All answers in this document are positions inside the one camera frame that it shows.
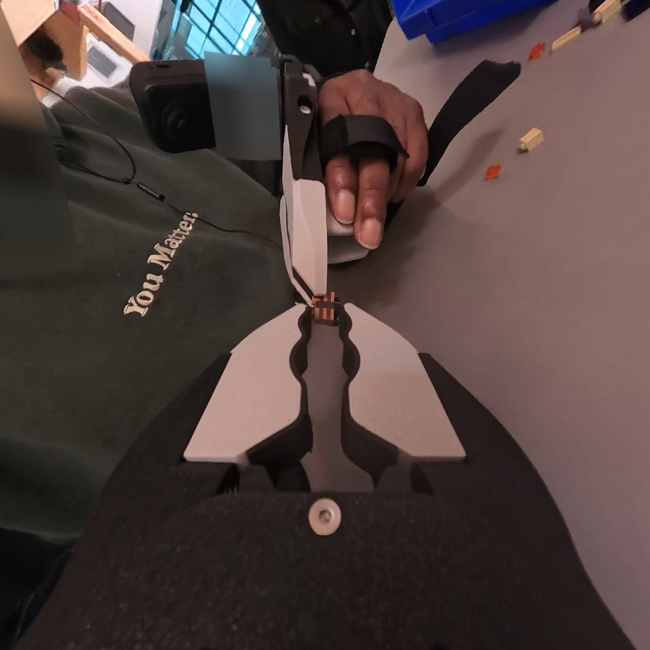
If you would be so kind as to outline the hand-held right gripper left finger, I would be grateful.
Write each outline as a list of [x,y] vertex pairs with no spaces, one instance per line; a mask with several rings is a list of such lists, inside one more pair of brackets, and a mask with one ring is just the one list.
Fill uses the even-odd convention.
[[295,305],[234,347],[184,460],[268,465],[311,451],[303,378],[310,337],[311,310]]

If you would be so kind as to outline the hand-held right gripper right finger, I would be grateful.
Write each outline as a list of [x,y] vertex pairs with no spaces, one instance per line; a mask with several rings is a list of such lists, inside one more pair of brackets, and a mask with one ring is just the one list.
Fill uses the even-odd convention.
[[348,376],[341,445],[355,465],[457,462],[466,452],[418,351],[352,303],[341,308],[339,335]]

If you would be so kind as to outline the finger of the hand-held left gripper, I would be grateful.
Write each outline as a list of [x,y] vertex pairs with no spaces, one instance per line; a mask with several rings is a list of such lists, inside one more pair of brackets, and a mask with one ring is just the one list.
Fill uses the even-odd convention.
[[326,193],[319,181],[294,179],[290,186],[290,264],[305,297],[328,288]]
[[283,253],[289,280],[302,301],[311,306],[315,290],[315,258],[313,237],[305,214],[302,197],[303,181],[293,173],[288,127],[284,127],[282,150],[282,199],[280,224]]

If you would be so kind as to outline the brown brick stack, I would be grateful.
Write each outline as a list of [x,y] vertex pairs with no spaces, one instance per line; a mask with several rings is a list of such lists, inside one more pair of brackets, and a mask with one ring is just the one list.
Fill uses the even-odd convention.
[[336,327],[339,322],[340,302],[333,291],[321,296],[314,296],[311,301],[313,324]]

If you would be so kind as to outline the person's left hand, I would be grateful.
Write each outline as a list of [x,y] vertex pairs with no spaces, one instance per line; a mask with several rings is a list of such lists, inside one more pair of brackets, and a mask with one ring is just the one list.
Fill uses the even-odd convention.
[[353,225],[357,243],[375,250],[384,234],[387,207],[403,201],[417,186],[428,159],[428,130],[420,103],[367,70],[355,70],[326,81],[319,91],[319,118],[327,124],[338,116],[367,115],[391,124],[408,156],[394,171],[380,158],[350,161],[332,157],[324,173],[331,213]]

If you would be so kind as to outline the black jacket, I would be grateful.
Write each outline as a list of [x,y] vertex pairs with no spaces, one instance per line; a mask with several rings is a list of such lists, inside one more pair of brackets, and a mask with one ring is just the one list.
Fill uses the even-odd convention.
[[323,77],[364,69],[373,73],[393,20],[389,1],[258,1],[282,55]]

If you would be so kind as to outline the person in green sweatshirt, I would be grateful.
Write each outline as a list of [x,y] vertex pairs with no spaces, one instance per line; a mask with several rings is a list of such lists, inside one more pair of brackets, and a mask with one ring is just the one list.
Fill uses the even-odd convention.
[[43,107],[80,266],[1,275],[1,529],[77,538],[146,425],[293,305],[278,201],[148,138],[127,82]]

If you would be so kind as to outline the blue plastic bin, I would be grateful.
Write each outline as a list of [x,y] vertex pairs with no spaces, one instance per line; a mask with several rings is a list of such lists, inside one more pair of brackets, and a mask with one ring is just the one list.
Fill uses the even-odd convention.
[[391,1],[395,20],[408,40],[431,44],[491,25],[552,1]]

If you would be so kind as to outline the wooden table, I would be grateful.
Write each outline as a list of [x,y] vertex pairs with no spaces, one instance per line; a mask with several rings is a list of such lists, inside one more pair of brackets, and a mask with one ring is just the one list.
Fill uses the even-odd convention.
[[69,1],[2,1],[1,8],[16,44],[21,45],[43,30],[62,50],[69,77],[81,81],[88,71],[88,36],[105,43],[130,64],[150,61],[133,43],[90,3]]

